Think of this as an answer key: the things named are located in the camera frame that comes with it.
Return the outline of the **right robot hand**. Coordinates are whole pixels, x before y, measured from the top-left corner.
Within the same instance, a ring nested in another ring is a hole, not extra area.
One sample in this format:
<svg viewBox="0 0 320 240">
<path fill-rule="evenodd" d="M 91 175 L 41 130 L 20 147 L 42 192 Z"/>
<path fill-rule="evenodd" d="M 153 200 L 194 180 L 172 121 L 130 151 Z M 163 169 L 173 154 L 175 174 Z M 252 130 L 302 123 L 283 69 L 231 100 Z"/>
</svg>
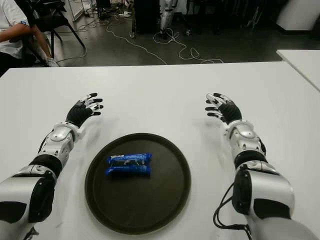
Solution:
<svg viewBox="0 0 320 240">
<path fill-rule="evenodd" d="M 205 108 L 209 117 L 217 118 L 226 124 L 243 119 L 238 106 L 226 95 L 208 93 L 205 102 L 210 105 Z"/>
</svg>

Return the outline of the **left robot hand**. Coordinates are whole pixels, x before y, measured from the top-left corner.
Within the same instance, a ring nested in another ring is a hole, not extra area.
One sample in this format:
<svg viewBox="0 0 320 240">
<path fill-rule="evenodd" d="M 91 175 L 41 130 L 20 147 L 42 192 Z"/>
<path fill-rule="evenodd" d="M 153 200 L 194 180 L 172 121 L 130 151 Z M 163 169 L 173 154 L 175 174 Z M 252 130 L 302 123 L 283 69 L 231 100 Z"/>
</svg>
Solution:
<svg viewBox="0 0 320 240">
<path fill-rule="evenodd" d="M 97 96 L 97 93 L 90 93 L 78 100 L 67 113 L 65 121 L 80 128 L 88 118 L 101 115 L 103 99 Z"/>
</svg>

